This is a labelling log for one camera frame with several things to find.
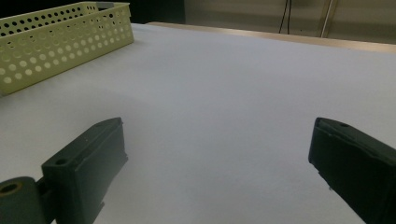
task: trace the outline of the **plastic basket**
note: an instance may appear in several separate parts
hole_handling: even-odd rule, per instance
[[[81,2],[0,20],[0,95],[134,42],[129,3]]]

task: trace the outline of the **screw hole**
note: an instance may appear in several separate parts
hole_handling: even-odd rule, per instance
[[[14,191],[17,187],[18,187],[17,184],[9,184],[9,185],[1,188],[0,193],[2,193],[2,194],[10,193],[11,191]]]
[[[67,160],[65,160],[65,159],[60,159],[60,160],[57,160],[56,162],[55,162],[55,164],[57,164],[57,165],[63,165],[63,164],[65,164],[67,162]]]

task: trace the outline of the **white table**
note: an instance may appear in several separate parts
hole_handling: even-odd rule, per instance
[[[0,99],[0,180],[122,117],[97,224],[363,223],[307,155],[316,117],[396,146],[396,54],[134,24],[135,42]]]

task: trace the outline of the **cable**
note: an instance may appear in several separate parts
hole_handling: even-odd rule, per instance
[[[283,11],[282,22],[280,23],[280,27],[279,27],[279,32],[278,32],[279,34],[280,34],[280,31],[282,31],[283,20],[285,20],[286,9],[288,8],[288,2],[289,2],[289,0],[286,0],[285,10]]]
[[[291,0],[289,3],[289,16],[288,16],[288,35],[290,34],[290,14],[291,14]]]

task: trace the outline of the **table edge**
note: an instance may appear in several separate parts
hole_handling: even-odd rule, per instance
[[[265,33],[265,32],[205,27],[205,26],[176,24],[176,23],[167,23],[167,22],[158,22],[158,21],[149,22],[147,23],[147,25],[154,25],[154,26],[161,26],[161,27],[168,27],[168,28],[175,28],[182,30],[221,33],[227,35],[254,36],[259,38],[274,39],[274,40],[303,43],[310,45],[344,48],[344,49],[359,49],[359,50],[367,50],[373,52],[396,53],[396,45],[391,45],[391,44],[328,39],[328,38],[319,38],[319,37],[301,36],[301,35],[282,35],[282,34],[273,34],[273,33]]]

